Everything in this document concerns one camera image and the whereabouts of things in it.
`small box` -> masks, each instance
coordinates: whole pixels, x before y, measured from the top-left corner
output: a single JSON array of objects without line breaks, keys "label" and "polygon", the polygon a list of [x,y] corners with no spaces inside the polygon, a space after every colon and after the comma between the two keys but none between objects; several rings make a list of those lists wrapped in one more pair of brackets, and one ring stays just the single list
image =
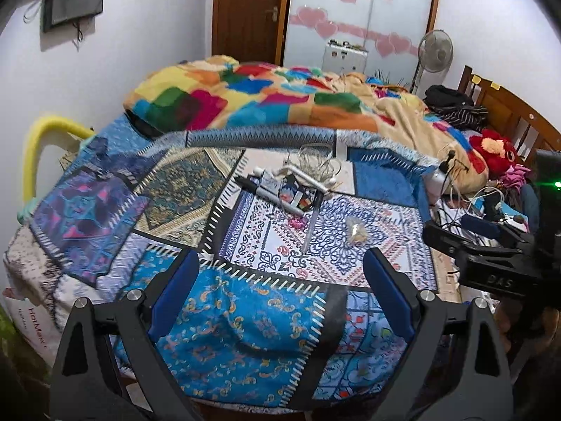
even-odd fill
[{"label": "small box", "polygon": [[322,70],[335,74],[364,73],[368,51],[347,41],[330,40],[325,47]]}]

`pink cloth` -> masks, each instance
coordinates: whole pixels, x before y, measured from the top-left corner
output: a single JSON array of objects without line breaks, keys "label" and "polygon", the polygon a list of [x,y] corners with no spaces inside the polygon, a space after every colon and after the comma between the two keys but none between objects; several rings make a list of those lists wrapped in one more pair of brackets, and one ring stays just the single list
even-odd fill
[{"label": "pink cloth", "polygon": [[526,184],[526,174],[528,174],[531,169],[517,164],[516,166],[510,166],[507,171],[499,178],[505,188],[516,188],[516,191],[520,193],[520,188]]}]

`door handle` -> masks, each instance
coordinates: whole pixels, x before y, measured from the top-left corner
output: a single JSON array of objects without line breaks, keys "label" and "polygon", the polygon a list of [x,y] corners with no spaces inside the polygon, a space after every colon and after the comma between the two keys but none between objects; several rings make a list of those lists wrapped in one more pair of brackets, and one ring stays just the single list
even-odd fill
[{"label": "door handle", "polygon": [[279,7],[275,6],[273,9],[267,9],[265,11],[267,14],[273,14],[273,22],[277,22],[279,19]]}]

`red plush toy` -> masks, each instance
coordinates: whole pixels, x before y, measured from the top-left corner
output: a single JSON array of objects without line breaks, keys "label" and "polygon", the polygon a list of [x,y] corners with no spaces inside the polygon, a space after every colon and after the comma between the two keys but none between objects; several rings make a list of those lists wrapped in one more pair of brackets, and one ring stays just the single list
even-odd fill
[{"label": "red plush toy", "polygon": [[489,167],[489,177],[499,178],[510,166],[519,161],[512,142],[492,129],[484,129],[482,136],[469,138],[471,146],[484,158]]}]

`small plastic bag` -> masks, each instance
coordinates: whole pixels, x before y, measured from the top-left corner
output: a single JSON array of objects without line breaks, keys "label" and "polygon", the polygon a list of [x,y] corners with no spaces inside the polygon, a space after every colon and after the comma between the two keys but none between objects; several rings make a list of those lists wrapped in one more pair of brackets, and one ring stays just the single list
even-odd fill
[{"label": "small plastic bag", "polygon": [[369,234],[364,222],[356,216],[348,216],[345,222],[347,225],[347,242],[351,245],[366,243]]}]

